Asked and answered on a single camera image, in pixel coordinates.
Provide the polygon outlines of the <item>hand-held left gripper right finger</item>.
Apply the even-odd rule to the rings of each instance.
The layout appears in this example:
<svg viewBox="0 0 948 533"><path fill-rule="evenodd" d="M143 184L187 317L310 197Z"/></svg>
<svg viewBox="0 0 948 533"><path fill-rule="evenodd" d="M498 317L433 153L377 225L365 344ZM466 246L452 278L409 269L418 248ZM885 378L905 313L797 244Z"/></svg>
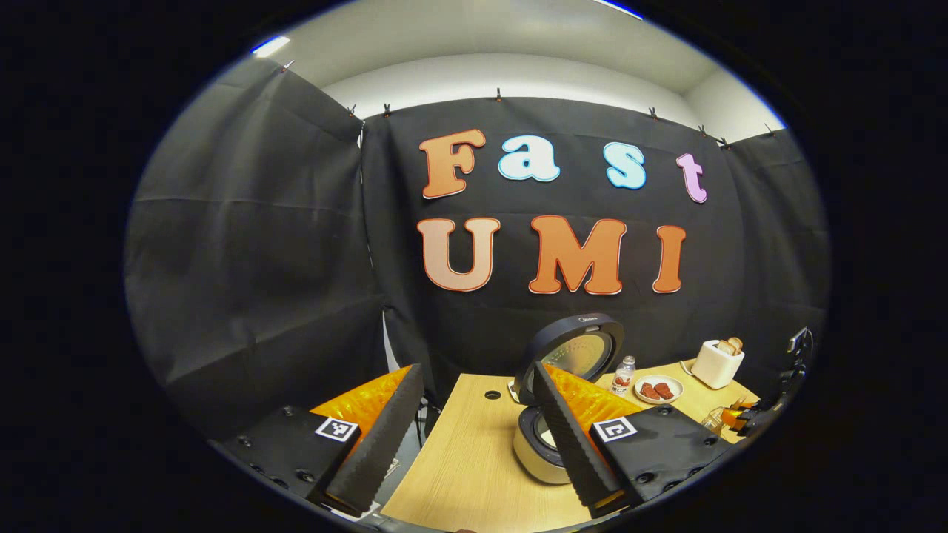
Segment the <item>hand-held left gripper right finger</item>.
<svg viewBox="0 0 948 533"><path fill-rule="evenodd" d="M534 395L592 518L660 498L734 449L671 405L639 409L542 362L533 374Z"/></svg>

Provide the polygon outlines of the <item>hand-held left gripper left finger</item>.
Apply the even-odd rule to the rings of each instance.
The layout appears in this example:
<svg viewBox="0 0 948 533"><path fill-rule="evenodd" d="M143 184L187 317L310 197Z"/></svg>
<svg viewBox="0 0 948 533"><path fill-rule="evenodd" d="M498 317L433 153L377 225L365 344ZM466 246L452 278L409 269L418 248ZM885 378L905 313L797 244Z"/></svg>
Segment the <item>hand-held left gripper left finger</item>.
<svg viewBox="0 0 948 533"><path fill-rule="evenodd" d="M211 446L314 506L370 510L424 392L421 365L382 375L317 407L284 406Z"/></svg>

